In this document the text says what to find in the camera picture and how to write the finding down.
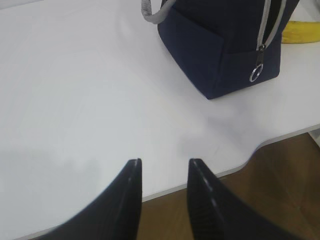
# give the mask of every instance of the brown floor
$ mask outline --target brown floor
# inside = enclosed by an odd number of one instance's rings
[[[224,176],[243,201],[304,239],[320,240],[320,148],[306,133],[259,149]],[[186,190],[142,204],[137,240],[193,240]]]

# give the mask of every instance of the navy blue bag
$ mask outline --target navy blue bag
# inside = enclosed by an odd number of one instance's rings
[[[282,32],[299,0],[163,0],[152,14],[170,54],[207,98],[273,79],[280,72]]]

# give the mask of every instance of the bag handle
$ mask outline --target bag handle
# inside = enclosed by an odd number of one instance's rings
[[[141,13],[147,22],[160,24],[166,19],[175,2],[176,0],[167,0],[158,12],[152,14],[151,0],[141,0]]]

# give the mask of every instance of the banana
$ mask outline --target banana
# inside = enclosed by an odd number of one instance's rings
[[[302,44],[320,41],[320,22],[289,21],[282,33],[282,43]]]

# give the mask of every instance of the white table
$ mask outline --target white table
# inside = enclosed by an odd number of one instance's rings
[[[192,157],[221,176],[319,127],[319,56],[319,43],[283,45],[277,79],[209,101],[137,1],[1,10],[0,239],[63,223],[129,159],[142,158],[147,200],[183,188]]]

